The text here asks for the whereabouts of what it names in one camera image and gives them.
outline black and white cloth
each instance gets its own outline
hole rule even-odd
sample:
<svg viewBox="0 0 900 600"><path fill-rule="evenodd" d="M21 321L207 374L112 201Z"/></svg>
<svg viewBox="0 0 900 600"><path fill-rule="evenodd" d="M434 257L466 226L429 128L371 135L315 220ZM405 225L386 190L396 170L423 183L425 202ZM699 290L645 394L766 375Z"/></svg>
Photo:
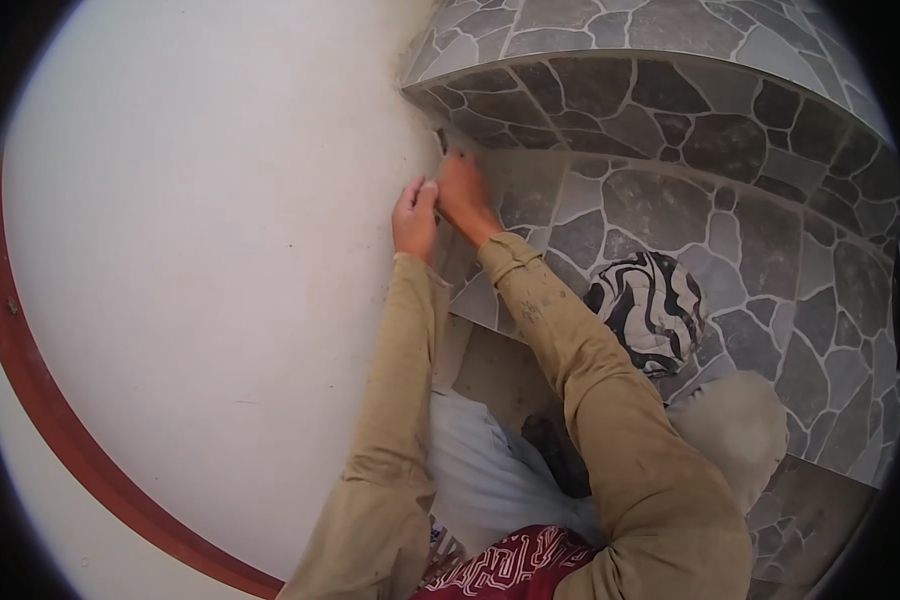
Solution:
<svg viewBox="0 0 900 600"><path fill-rule="evenodd" d="M704 336L700 285L676 258L636 252L594 274L583 301L648 377L677 373Z"/></svg>

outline red shirt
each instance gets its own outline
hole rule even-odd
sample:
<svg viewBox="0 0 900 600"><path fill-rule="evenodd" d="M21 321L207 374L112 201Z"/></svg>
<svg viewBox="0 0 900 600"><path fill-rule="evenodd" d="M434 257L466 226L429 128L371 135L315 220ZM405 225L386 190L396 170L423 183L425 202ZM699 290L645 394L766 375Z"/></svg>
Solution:
<svg viewBox="0 0 900 600"><path fill-rule="evenodd" d="M504 537L410 596L412 600L553 598L564 577L597 551L556 525L530 525Z"/></svg>

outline khaki sleeve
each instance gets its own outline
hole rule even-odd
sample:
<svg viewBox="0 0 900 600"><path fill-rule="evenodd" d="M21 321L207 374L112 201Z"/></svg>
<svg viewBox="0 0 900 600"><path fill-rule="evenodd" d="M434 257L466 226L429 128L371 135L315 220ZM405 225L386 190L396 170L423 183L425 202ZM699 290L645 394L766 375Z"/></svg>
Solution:
<svg viewBox="0 0 900 600"><path fill-rule="evenodd" d="M609 540L555 596L746 597L751 543L727 482L678 436L612 331L519 236L492 236L478 257L563 400Z"/></svg>
<svg viewBox="0 0 900 600"><path fill-rule="evenodd" d="M277 598L409 597L429 550L430 386L449 290L398 253L343 474Z"/></svg>

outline left hand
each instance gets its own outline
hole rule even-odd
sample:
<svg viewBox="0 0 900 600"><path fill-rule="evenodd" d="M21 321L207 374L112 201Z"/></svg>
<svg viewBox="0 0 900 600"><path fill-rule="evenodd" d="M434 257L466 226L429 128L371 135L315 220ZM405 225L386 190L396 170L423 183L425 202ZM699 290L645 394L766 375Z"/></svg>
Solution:
<svg viewBox="0 0 900 600"><path fill-rule="evenodd" d="M413 255L430 264L437 242L437 183L424 182L420 174L403 188L393 207L393 249L398 253Z"/></svg>

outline worker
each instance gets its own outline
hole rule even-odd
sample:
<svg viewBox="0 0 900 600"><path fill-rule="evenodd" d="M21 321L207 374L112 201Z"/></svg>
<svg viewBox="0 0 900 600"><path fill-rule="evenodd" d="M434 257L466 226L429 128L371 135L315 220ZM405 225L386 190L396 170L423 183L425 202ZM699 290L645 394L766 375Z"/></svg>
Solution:
<svg viewBox="0 0 900 600"><path fill-rule="evenodd" d="M540 454L483 404L432 390L449 306L430 268L435 211L478 249L562 400L592 498L561 496ZM404 188L392 229L393 274L349 454L278 597L745 598L744 513L786 449L769 383L734 373L668 418L612 331L538 250L504 232L468 150L451 148L436 181L420 175ZM431 511L472 558L420 587Z"/></svg>

